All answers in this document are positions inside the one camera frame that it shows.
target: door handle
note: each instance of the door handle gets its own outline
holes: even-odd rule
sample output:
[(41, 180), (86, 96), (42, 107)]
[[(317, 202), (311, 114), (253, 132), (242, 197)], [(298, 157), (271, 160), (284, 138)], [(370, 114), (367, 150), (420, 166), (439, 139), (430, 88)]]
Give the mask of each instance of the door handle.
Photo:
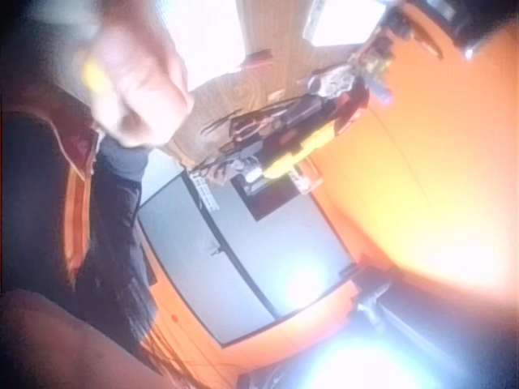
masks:
[(219, 255), (220, 253), (223, 253), (224, 252), (224, 249), (221, 248), (221, 246), (218, 246), (215, 250), (213, 250), (211, 252), (211, 256), (214, 257), (214, 256), (217, 256)]

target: skin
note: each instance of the skin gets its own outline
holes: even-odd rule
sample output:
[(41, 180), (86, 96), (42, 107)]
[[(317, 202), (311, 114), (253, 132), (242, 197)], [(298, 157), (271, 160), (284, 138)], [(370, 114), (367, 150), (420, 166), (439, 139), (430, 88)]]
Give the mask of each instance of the skin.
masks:
[(147, 2), (114, 4), (86, 53), (113, 86), (92, 93), (92, 115), (125, 147), (160, 146), (193, 108), (186, 67)]
[(180, 387), (44, 297), (26, 291), (0, 299), (2, 352), (24, 387), (156, 389)]

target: wooden ceiling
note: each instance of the wooden ceiling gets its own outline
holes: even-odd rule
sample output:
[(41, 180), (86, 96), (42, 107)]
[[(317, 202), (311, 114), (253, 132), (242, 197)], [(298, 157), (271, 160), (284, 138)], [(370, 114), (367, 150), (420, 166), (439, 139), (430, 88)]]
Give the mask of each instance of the wooden ceiling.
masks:
[(187, 168), (228, 140), (226, 128), (200, 135), (204, 126), (238, 108), (244, 113), (259, 109), (276, 91), (285, 90), (280, 100), (302, 95), (299, 79), (343, 61), (351, 50), (349, 46), (315, 48), (302, 38), (311, 0), (237, 0), (237, 5), (247, 53), (270, 49), (274, 63), (223, 75), (194, 90), (191, 116), (165, 147)]

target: fist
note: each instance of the fist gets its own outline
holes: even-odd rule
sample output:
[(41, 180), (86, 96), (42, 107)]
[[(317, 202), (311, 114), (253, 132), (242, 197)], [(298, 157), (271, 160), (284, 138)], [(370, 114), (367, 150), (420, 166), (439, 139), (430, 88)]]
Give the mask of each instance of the fist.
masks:
[(124, 147), (167, 143), (193, 107), (187, 72), (148, 10), (111, 11), (83, 58), (94, 119)]

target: orange wall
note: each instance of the orange wall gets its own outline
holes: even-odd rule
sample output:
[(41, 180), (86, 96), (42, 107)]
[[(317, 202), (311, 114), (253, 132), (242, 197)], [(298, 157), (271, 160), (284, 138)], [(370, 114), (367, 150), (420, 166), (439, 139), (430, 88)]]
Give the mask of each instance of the orange wall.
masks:
[(372, 97), (349, 133), (312, 156), (324, 178), (317, 198), (357, 258), (389, 257), (430, 280), (515, 305), (517, 28), (467, 62), (418, 10), (406, 11), (445, 59), (397, 41), (386, 78), (394, 102)]

